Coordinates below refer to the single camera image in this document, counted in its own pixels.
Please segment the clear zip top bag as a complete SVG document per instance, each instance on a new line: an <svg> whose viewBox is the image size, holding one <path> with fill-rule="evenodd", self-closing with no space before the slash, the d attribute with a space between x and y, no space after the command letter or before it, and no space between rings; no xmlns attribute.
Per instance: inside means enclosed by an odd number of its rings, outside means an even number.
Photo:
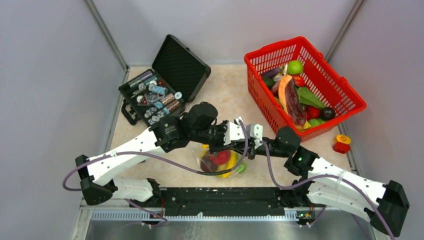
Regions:
<svg viewBox="0 0 424 240"><path fill-rule="evenodd" d="M211 153L207 144L195 144L190 150L199 166L199 171L205 173L229 170L236 166L242 158L240 153L233 150Z"/></svg>

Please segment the dark red fruit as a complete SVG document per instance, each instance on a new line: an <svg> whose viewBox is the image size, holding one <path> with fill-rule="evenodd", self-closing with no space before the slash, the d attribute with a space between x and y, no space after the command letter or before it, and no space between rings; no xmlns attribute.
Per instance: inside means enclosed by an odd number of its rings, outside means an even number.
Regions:
<svg viewBox="0 0 424 240"><path fill-rule="evenodd" d="M210 155L206 154L201 157L200 168L202 171L206 173L216 172L218 169L218 165L216 165L213 161L210 160Z"/></svg>

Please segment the yellow banana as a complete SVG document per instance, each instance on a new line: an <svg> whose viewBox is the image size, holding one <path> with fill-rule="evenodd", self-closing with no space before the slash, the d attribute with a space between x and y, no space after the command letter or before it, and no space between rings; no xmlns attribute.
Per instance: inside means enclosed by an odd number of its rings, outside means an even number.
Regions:
<svg viewBox="0 0 424 240"><path fill-rule="evenodd" d="M229 160L225 164L219 165L217 171L220 172L220 171L224 171L224 170L229 170L229 169L233 168L237 164L237 162L238 162L238 154L234 151L230 151ZM229 178L231 176L231 174L232 174L232 171L217 175L217 177L219 177L219 178Z"/></svg>

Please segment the red plastic basket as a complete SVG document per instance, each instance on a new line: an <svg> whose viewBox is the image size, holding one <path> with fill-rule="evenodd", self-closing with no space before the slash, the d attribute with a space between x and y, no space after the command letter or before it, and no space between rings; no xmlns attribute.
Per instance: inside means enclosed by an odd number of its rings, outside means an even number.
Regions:
<svg viewBox="0 0 424 240"><path fill-rule="evenodd" d="M336 113L334 119L305 131L295 128L261 77L262 73L293 60L301 61L304 66L302 77L306 87ZM247 66L248 92L274 132L288 126L304 142L329 132L367 106L348 80L339 76L326 62L324 55L303 36L271 43L249 52L244 56L244 62Z"/></svg>

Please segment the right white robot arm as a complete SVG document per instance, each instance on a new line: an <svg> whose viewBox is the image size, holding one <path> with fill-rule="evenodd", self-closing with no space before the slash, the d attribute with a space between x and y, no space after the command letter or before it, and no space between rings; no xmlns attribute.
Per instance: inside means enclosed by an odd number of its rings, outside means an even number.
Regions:
<svg viewBox="0 0 424 240"><path fill-rule="evenodd" d="M271 181L281 190L293 192L297 205L336 207L368 221L391 239L400 236L410 203L399 182L374 181L342 169L301 146L300 137L289 127L281 128L275 139L263 137L258 124L248 125L241 135L246 146L252 144L248 153L266 156ZM290 186L279 184L271 157L285 158L285 168L300 180Z"/></svg>

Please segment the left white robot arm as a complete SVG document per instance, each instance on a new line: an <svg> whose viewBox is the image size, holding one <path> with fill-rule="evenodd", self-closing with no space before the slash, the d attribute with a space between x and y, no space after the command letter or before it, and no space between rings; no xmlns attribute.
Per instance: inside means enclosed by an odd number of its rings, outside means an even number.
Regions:
<svg viewBox="0 0 424 240"><path fill-rule="evenodd" d="M217 109L208 102L194 105L182 116L165 116L140 135L119 147L88 157L80 155L75 159L76 171L80 178L79 191L89 206L102 204L111 199L128 199L144 202L154 207L160 202L157 182L147 178L135 180L119 174L148 159L170 163L196 174L207 172L194 170L180 163L164 158L164 154L182 149L190 142L222 149L243 136L239 119L216 123Z"/></svg>

